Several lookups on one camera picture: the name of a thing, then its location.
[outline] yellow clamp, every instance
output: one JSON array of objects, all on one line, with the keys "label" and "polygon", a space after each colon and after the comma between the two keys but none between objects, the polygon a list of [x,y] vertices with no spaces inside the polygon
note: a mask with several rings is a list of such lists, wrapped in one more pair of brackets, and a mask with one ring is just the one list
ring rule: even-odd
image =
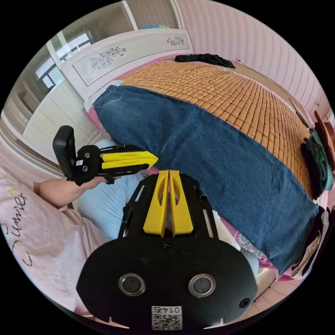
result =
[{"label": "yellow clamp", "polygon": [[179,171],[168,170],[159,172],[154,195],[143,226],[146,234],[164,237],[169,180],[173,237],[190,234],[193,231],[193,224]]},{"label": "yellow clamp", "polygon": [[102,154],[102,169],[121,168],[134,165],[148,164],[149,168],[154,166],[158,158],[149,151],[116,152],[113,154]]}]

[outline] screw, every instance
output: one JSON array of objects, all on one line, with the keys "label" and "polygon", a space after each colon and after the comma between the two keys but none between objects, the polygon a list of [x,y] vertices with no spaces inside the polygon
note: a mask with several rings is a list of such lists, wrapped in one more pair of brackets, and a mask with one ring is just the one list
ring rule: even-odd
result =
[{"label": "screw", "polygon": [[172,251],[172,245],[169,243],[164,243],[163,244],[163,251],[164,252],[171,252]]},{"label": "screw", "polygon": [[86,304],[87,306],[92,307],[92,306],[94,305],[94,301],[93,301],[92,298],[86,298],[86,299],[85,299],[85,304]]},{"label": "screw", "polygon": [[240,308],[245,308],[250,304],[250,299],[249,298],[245,298],[240,302]]}]

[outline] green cloth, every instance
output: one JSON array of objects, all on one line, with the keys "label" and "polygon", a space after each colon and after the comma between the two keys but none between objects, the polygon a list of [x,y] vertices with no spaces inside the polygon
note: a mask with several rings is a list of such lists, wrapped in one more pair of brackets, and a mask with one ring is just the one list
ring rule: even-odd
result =
[{"label": "green cloth", "polygon": [[334,182],[332,169],[317,131],[314,128],[310,128],[310,137],[304,140],[320,172],[321,191],[330,191]]}]

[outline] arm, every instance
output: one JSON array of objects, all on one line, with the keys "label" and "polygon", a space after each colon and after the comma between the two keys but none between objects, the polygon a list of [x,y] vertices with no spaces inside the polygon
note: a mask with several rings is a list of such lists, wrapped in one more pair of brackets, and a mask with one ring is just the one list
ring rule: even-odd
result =
[{"label": "arm", "polygon": [[41,183],[34,183],[34,193],[59,209],[79,198],[86,190],[93,189],[102,182],[106,182],[104,177],[95,177],[81,186],[78,186],[74,181],[67,181],[66,178],[49,179]]}]

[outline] qr code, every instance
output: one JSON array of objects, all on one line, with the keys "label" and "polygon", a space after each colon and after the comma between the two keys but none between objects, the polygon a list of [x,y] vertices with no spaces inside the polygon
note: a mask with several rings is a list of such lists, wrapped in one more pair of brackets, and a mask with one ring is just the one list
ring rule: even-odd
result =
[{"label": "qr code", "polygon": [[152,314],[153,330],[182,330],[182,314]]}]

